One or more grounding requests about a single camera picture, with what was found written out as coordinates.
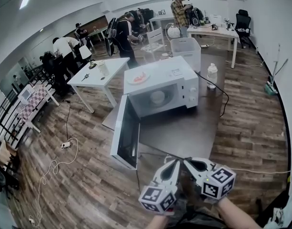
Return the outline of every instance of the open microwave door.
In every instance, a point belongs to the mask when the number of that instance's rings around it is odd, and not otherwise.
[[[110,155],[122,166],[136,170],[140,119],[128,95],[123,95],[117,115]]]

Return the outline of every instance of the label on microwave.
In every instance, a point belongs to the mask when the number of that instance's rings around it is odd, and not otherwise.
[[[172,70],[171,72],[172,72],[172,74],[174,76],[178,76],[178,75],[181,75],[182,74],[182,72],[180,71],[180,69]]]

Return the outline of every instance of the microwave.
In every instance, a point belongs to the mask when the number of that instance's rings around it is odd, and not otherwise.
[[[125,71],[110,155],[135,170],[141,118],[181,106],[195,107],[198,93],[198,75],[182,56]]]

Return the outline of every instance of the pink checkered tablecloth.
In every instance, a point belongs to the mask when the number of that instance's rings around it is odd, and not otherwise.
[[[32,111],[38,106],[47,94],[45,86],[42,84],[36,84],[33,86],[35,92],[28,99],[28,104],[20,103],[16,108],[19,116],[25,122],[28,120]]]

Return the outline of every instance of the wooden floor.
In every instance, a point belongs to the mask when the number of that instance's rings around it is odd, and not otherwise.
[[[212,38],[197,38],[200,44],[211,44]],[[207,53],[226,54],[227,41],[216,39]],[[136,47],[136,56],[143,63],[142,52]],[[96,59],[108,58],[103,44],[96,46]],[[236,62],[259,65],[260,58],[252,49],[237,51]],[[267,79],[264,67],[228,64],[225,91],[230,96],[225,115],[220,119],[210,159],[232,168],[255,171],[286,171],[287,148],[284,120],[277,97],[267,96],[263,86]],[[111,82],[111,92],[120,100],[123,77],[118,74]],[[118,166],[109,157],[113,132],[101,125],[112,105],[101,90],[82,88],[95,113],[88,112],[79,97],[69,95],[69,137],[79,140],[77,159],[71,165],[60,165],[55,176],[47,175],[42,185],[40,227],[76,229],[143,229],[151,220],[138,203],[139,190],[135,171]],[[20,190],[9,205],[21,228],[32,228],[29,215],[35,218],[39,211],[36,203],[40,178],[47,172],[52,160],[70,162],[76,153],[76,144],[62,150],[66,138],[66,119],[69,104],[60,102],[56,107],[49,103],[43,117],[35,120],[41,130],[29,130],[19,146],[21,166],[18,172]],[[142,151],[151,151],[142,147]],[[154,171],[162,164],[161,156],[142,155],[138,168],[141,187],[148,183]],[[244,211],[255,217],[256,198],[262,198],[266,207],[286,187],[286,175],[254,174],[236,171],[235,188],[229,198]]]

